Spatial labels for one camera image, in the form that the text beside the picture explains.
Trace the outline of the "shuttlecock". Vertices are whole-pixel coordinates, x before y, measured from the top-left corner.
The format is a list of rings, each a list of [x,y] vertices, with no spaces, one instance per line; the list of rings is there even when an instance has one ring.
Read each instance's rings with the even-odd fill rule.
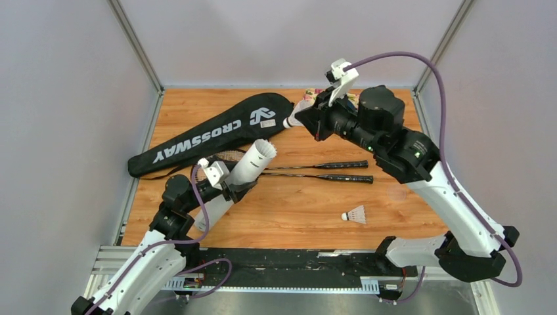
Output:
[[[274,159],[277,156],[277,149],[268,140],[257,139],[254,142],[254,146],[261,158]]]
[[[348,212],[342,213],[341,214],[341,219],[343,221],[351,221],[351,222],[356,222],[359,224],[366,224],[367,223],[367,219],[366,219],[366,214],[365,214],[365,207],[364,205],[360,205]]]
[[[283,126],[286,129],[291,129],[293,127],[303,127],[303,123],[301,123],[297,118],[296,114],[300,111],[306,109],[308,103],[305,100],[299,101],[293,108],[291,114],[285,118],[282,122]]]

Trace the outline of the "white shuttlecock tube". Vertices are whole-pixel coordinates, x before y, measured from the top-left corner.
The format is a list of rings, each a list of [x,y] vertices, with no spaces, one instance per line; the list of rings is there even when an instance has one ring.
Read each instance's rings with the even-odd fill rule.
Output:
[[[232,168],[229,169],[230,175],[226,179],[227,184],[242,184],[255,181],[273,159],[261,158],[252,144],[244,157]],[[218,220],[235,204],[232,201],[225,201],[221,190],[211,187],[207,180],[197,182],[195,179],[196,171],[192,176],[197,188],[202,196],[207,215],[199,212],[194,219],[194,226],[201,232],[211,230]]]

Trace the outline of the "black racket bag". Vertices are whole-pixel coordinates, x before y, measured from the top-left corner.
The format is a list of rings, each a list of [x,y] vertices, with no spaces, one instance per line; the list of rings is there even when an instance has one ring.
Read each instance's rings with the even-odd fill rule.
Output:
[[[278,93],[250,96],[232,108],[194,126],[127,162],[129,175],[145,175],[169,169],[174,173],[194,165],[199,159],[269,139],[285,130],[283,121],[294,103]]]

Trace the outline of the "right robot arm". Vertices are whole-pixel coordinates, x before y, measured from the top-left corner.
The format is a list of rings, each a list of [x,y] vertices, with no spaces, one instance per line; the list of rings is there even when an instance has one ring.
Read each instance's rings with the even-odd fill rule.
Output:
[[[390,275],[407,266],[432,266],[463,282],[498,281],[506,264],[502,252],[515,245],[518,230],[490,219],[457,187],[435,143],[404,126],[405,103],[388,88],[365,89],[356,105],[332,93],[328,88],[314,101],[300,101],[292,118],[318,141],[338,135],[370,152],[383,172],[418,194],[447,226],[436,237],[386,237],[374,257],[377,271]]]

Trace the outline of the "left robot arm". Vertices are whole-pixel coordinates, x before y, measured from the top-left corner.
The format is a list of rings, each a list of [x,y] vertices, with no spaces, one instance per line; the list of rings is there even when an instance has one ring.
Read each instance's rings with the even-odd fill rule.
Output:
[[[257,184],[231,184],[224,190],[207,180],[196,183],[185,175],[170,177],[162,202],[143,240],[116,274],[92,297],[78,297],[72,314],[140,314],[163,285],[178,273],[194,272],[200,264],[200,240],[187,236],[194,223],[190,211],[208,212],[209,201],[223,197],[240,201]]]

